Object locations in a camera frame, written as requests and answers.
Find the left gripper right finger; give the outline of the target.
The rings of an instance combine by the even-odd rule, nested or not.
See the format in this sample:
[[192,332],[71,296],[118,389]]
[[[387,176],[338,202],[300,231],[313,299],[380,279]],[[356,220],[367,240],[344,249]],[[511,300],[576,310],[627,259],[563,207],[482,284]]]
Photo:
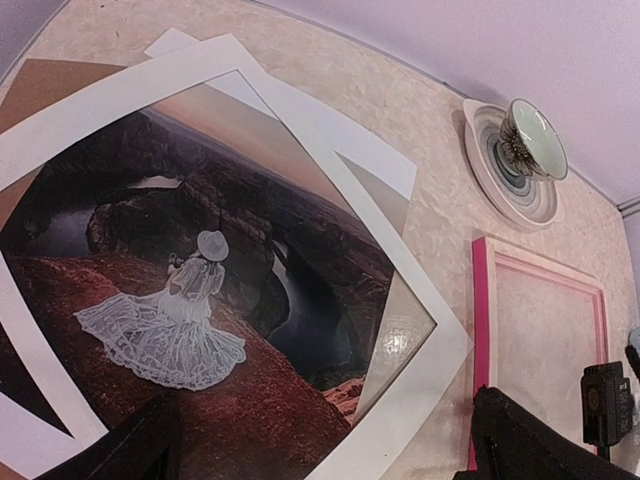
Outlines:
[[471,426],[476,467],[460,479],[632,480],[635,475],[548,427],[495,387],[474,397]]

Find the clear acrylic sheet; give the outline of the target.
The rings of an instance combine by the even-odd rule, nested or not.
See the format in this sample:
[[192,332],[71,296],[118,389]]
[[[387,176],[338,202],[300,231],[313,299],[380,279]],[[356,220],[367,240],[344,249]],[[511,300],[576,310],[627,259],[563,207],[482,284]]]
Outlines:
[[[380,207],[396,232],[405,229],[417,167],[400,156],[390,167],[371,171],[362,161],[343,162]],[[394,274],[376,338],[373,356],[364,378],[353,422],[358,423],[389,387],[420,343],[435,328],[435,321],[423,309],[399,274]]]

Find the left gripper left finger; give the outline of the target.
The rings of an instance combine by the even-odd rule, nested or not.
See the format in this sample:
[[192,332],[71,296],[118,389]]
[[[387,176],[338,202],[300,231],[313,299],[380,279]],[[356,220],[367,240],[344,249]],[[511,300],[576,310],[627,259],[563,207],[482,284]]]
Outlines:
[[158,394],[42,479],[177,479],[183,425],[177,397]]

